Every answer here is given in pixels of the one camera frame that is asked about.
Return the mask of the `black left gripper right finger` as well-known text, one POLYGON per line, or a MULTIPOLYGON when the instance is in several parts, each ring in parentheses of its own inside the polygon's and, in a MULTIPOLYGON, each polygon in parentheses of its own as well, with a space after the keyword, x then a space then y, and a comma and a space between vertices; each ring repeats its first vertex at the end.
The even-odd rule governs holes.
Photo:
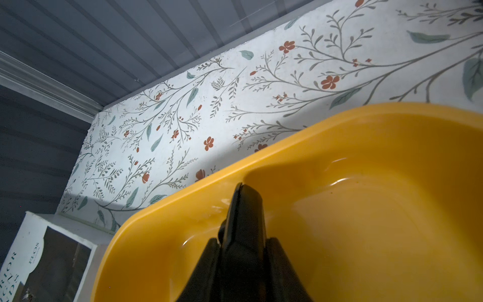
POLYGON ((277 238, 266 241, 265 264, 268 301, 313 301, 277 238))

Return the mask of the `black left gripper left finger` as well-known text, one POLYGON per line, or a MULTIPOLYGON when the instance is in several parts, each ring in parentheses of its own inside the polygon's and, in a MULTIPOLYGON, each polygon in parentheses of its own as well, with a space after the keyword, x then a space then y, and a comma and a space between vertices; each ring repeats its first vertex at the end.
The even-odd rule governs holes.
POLYGON ((221 247, 215 238, 209 239, 186 286, 177 298, 182 301, 221 301, 219 264, 221 247))

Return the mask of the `black Lecoo mouse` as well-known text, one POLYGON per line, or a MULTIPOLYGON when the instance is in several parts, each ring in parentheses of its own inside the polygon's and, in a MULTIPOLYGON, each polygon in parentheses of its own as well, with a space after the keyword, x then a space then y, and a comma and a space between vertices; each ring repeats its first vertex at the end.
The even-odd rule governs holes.
POLYGON ((265 301, 265 220, 260 194, 236 186, 221 243, 221 301, 265 301))

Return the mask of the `yellow plastic storage box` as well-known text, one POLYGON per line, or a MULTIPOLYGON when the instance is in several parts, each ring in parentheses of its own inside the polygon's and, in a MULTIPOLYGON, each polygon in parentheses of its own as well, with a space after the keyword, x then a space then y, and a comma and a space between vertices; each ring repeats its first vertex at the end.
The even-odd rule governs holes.
POLYGON ((314 301, 482 300, 482 115, 421 103, 339 113, 138 212, 91 300, 175 301, 238 183, 314 301))

